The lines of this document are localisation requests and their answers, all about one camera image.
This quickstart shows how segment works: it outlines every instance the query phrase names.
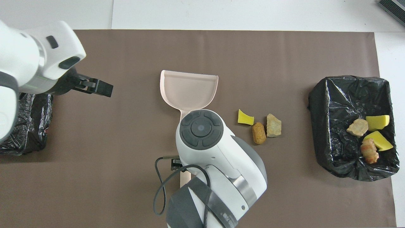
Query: brown tablecloth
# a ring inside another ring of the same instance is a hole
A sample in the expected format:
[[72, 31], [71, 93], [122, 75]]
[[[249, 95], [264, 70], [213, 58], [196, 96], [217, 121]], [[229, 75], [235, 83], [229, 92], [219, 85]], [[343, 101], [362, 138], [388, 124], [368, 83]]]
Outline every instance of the brown tablecloth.
[[[307, 109], [309, 91], [326, 76], [379, 76], [373, 33], [76, 33], [88, 54], [78, 71], [113, 84], [113, 95], [56, 97], [46, 149], [0, 156], [0, 227], [165, 227], [152, 212], [153, 163], [177, 153], [180, 112], [160, 96], [163, 69], [219, 75], [207, 108], [265, 163], [268, 189], [238, 227], [395, 226], [390, 178], [340, 179], [316, 163]], [[254, 145], [251, 128], [237, 124], [239, 108], [264, 124], [274, 114], [282, 135]], [[163, 177], [169, 168], [162, 162]]]

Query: dustpan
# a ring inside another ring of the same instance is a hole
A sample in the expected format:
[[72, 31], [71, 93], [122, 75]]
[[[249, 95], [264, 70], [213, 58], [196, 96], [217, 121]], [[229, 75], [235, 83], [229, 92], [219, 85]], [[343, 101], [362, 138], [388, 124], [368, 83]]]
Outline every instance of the dustpan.
[[[180, 121], [189, 112], [205, 108], [214, 99], [217, 75], [163, 70], [160, 74], [160, 94], [164, 101], [180, 110]], [[180, 187], [191, 179], [189, 172], [180, 175]]]

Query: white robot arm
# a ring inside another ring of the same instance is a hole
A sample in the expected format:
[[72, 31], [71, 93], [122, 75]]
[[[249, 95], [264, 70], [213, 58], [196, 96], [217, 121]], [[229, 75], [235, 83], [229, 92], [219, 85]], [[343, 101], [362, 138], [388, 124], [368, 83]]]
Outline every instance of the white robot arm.
[[112, 85], [77, 74], [73, 66], [85, 57], [65, 22], [22, 31], [0, 20], [0, 143], [14, 127], [19, 92], [60, 95], [74, 89], [111, 96]]
[[234, 228], [267, 189], [260, 156], [213, 111], [185, 116], [177, 127], [176, 146], [182, 165], [192, 166], [187, 170], [196, 177], [171, 196], [169, 228], [204, 223], [208, 228]]

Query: yellow sponge piece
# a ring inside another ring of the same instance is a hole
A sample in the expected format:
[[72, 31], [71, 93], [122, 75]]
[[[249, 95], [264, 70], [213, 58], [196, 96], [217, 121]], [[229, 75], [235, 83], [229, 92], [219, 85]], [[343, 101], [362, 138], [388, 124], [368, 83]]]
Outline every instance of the yellow sponge piece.
[[390, 116], [366, 116], [369, 123], [369, 131], [381, 130], [390, 123]]
[[239, 111], [238, 111], [238, 123], [244, 123], [244, 124], [253, 125], [254, 117], [246, 115], [245, 113], [243, 113], [243, 111], [241, 111], [239, 109]]
[[376, 147], [379, 148], [379, 151], [386, 151], [394, 147], [384, 136], [382, 136], [379, 131], [375, 131], [367, 135], [366, 137], [364, 137], [363, 141], [369, 138], [372, 138], [374, 140], [374, 144]]

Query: trash bag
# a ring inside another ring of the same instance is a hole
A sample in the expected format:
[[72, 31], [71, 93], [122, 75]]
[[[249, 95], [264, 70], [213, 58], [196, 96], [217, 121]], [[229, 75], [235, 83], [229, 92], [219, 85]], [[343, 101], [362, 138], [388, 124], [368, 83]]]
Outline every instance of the trash bag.
[[[395, 145], [394, 117], [387, 80], [352, 75], [326, 77], [309, 93], [312, 134], [318, 164], [337, 177], [376, 181], [399, 170]], [[378, 152], [379, 159], [367, 164], [360, 146], [363, 138], [346, 131], [354, 120], [389, 115], [388, 126], [379, 130], [394, 148]]]
[[16, 125], [1, 144], [0, 154], [22, 155], [45, 148], [52, 119], [53, 95], [20, 93]]

